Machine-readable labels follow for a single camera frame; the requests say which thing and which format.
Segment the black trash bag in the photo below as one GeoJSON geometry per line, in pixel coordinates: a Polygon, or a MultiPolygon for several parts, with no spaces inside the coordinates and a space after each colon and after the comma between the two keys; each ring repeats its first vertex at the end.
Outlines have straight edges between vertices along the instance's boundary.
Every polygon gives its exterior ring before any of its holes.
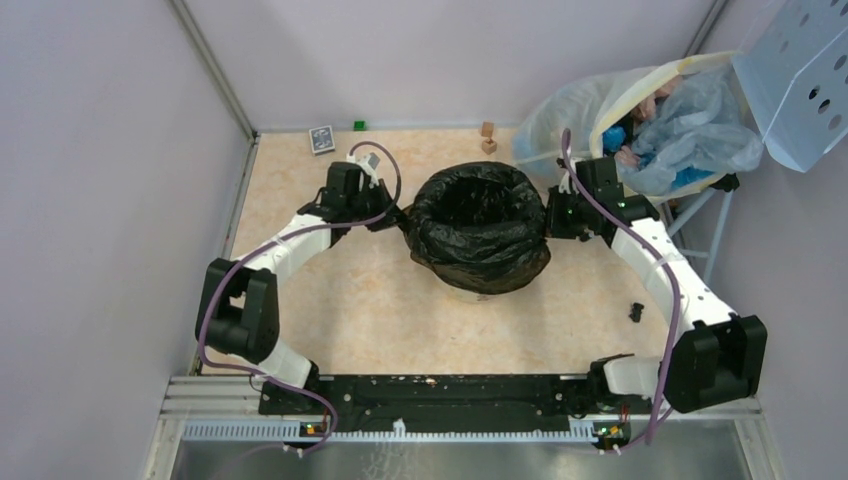
{"type": "Polygon", "coordinates": [[[400,229],[413,261],[475,294],[519,290],[551,260],[540,194],[522,171],[501,162],[436,172],[405,210],[400,229]]]}

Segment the white trash bin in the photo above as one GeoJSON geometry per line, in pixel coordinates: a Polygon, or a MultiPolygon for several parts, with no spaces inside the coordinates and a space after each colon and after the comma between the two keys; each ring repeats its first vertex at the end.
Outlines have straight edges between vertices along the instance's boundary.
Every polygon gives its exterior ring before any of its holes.
{"type": "Polygon", "coordinates": [[[489,303],[500,300],[504,297],[504,294],[483,294],[451,285],[445,285],[444,290],[450,298],[468,304],[489,303]]]}

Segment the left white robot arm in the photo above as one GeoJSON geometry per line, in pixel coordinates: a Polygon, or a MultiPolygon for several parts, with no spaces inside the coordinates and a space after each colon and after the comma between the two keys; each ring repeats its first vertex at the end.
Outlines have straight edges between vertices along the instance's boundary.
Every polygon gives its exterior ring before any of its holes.
{"type": "Polygon", "coordinates": [[[325,185],[288,225],[248,254],[213,260],[205,273],[195,327],[200,349],[237,358],[251,374],[285,384],[283,401],[297,413],[317,407],[321,388],[309,379],[312,361],[280,337],[279,289],[351,229],[391,226],[400,211],[378,175],[379,162],[369,153],[332,163],[325,185]]]}

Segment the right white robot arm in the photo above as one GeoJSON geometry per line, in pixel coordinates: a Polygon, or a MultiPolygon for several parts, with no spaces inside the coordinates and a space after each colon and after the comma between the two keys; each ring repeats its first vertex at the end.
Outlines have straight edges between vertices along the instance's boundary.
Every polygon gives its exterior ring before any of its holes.
{"type": "Polygon", "coordinates": [[[711,291],[672,242],[654,205],[625,194],[613,159],[556,163],[565,173],[548,191],[549,237],[601,238],[640,278],[669,325],[659,357],[621,354],[593,362],[589,404],[612,412],[627,396],[639,396],[689,413],[756,395],[765,324],[711,291]]]}

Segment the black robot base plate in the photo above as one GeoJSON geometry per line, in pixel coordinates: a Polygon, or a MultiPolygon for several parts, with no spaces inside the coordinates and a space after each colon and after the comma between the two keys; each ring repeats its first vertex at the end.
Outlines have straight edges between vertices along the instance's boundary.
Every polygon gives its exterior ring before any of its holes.
{"type": "Polygon", "coordinates": [[[340,433],[388,431],[403,421],[411,433],[558,432],[593,414],[646,414],[639,396],[607,393],[583,375],[319,375],[306,397],[269,382],[265,416],[339,415],[340,433]]]}

